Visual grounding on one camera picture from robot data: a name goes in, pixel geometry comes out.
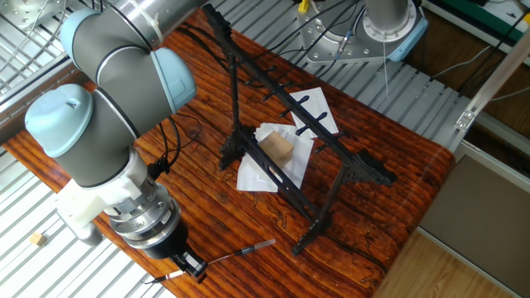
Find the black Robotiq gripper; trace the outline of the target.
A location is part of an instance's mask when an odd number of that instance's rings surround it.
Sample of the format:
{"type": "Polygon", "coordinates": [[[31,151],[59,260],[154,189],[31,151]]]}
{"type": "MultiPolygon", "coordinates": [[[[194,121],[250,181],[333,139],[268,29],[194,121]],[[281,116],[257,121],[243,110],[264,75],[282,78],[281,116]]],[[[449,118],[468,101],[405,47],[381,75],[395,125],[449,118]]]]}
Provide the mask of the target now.
{"type": "Polygon", "coordinates": [[[208,263],[190,248],[187,238],[189,230],[185,221],[180,221],[173,232],[160,243],[143,251],[153,259],[170,258],[181,271],[195,278],[200,284],[207,277],[208,263]]]}

